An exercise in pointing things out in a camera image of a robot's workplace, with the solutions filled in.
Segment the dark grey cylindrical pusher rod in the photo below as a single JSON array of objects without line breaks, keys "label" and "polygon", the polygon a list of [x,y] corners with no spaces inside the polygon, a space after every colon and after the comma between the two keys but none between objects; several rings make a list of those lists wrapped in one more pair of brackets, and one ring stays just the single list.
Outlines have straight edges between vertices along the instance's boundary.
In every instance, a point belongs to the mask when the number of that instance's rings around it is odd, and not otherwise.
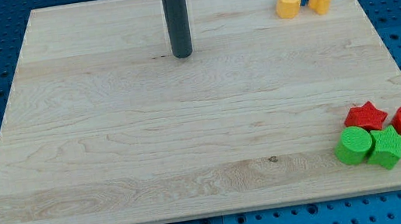
[{"label": "dark grey cylindrical pusher rod", "polygon": [[164,18],[171,42],[171,53],[176,58],[187,58],[192,54],[192,39],[188,23],[185,0],[161,0]]}]

